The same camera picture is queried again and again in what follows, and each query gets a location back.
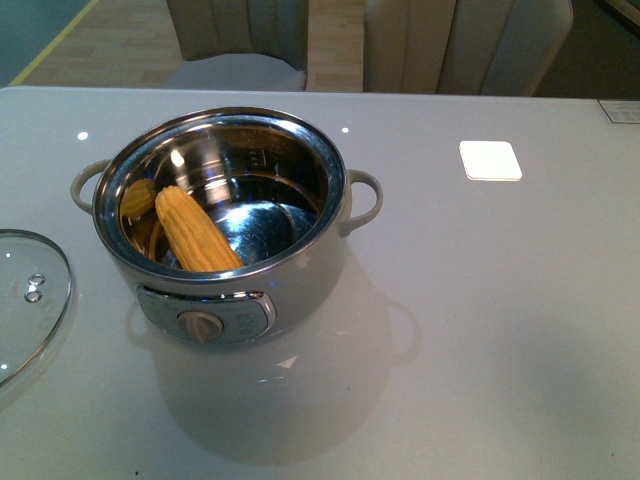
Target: pot rim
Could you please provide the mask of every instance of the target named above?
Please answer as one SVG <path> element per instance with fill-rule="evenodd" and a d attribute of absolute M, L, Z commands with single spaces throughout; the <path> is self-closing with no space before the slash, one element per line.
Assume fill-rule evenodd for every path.
<path fill-rule="evenodd" d="M 269 126 L 279 132 L 301 141 L 320 158 L 323 166 L 330 162 L 333 169 L 328 173 L 328 200 L 313 227 L 297 242 L 278 254 L 265 260 L 235 270 L 222 272 L 189 272 L 159 262 L 155 262 L 136 250 L 125 237 L 117 214 L 119 197 L 123 194 L 119 188 L 121 182 L 137 165 L 135 157 L 140 151 L 160 143 L 166 144 L 172 134 L 184 132 L 205 121 L 214 120 L 226 125 L 223 119 L 251 119 L 248 124 Z M 342 156 L 335 144 L 320 129 L 289 113 L 250 106 L 221 107 L 198 110 L 159 124 L 132 140 L 107 165 L 100 176 L 93 195 L 93 222 L 96 231 L 109 252 L 120 262 L 157 280 L 178 282 L 180 284 L 200 285 L 203 283 L 227 283 L 248 279 L 263 274 L 267 270 L 288 263 L 302 255 L 331 228 L 345 203 L 345 194 L 349 182 Z"/>

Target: chair backrest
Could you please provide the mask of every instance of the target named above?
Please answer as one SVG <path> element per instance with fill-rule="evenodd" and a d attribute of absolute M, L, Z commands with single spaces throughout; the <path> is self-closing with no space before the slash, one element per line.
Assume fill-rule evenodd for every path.
<path fill-rule="evenodd" d="M 309 0 L 167 0 L 183 60 L 259 53 L 307 69 Z"/>
<path fill-rule="evenodd" d="M 368 0 L 365 91 L 530 96 L 570 0 Z"/>

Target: pot handle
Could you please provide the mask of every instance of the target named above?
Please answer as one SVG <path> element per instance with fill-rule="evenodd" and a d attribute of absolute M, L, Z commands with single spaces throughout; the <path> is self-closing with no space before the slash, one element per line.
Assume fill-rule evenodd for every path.
<path fill-rule="evenodd" d="M 73 182 L 71 182 L 71 198 L 73 199 L 74 203 L 78 207 L 80 207 L 81 210 L 84 210 L 88 214 L 91 214 L 93 212 L 93 206 L 80 198 L 80 192 L 82 192 L 82 188 L 91 177 L 98 175 L 105 168 L 107 168 L 109 162 L 111 162 L 111 160 L 100 160 L 99 162 L 89 165 L 78 175 L 76 175 L 76 178 L 74 178 Z"/>
<path fill-rule="evenodd" d="M 376 194 L 376 203 L 368 212 L 342 221 L 340 224 L 340 235 L 343 237 L 349 235 L 356 228 L 369 223 L 376 217 L 376 215 L 378 215 L 382 208 L 382 185 L 380 185 L 380 182 L 378 182 L 373 175 L 361 170 L 348 170 L 347 174 L 351 185 L 354 183 L 364 183 L 365 185 L 370 186 Z"/>

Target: white square coaster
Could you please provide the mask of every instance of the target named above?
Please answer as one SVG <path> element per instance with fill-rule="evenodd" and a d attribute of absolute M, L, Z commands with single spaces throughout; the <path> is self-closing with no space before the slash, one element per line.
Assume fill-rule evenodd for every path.
<path fill-rule="evenodd" d="M 462 141 L 460 155 L 471 180 L 518 181 L 522 171 L 509 142 Z"/>

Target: corn cob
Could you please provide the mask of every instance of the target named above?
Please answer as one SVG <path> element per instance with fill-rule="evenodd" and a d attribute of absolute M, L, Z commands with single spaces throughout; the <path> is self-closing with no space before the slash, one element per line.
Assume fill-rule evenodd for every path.
<path fill-rule="evenodd" d="M 184 270 L 217 272 L 242 266 L 209 215 L 180 187 L 170 186 L 158 194 L 156 213 Z"/>
<path fill-rule="evenodd" d="M 153 208 L 156 190 L 153 180 L 137 180 L 124 192 L 120 203 L 120 213 L 124 217 L 138 218 Z"/>

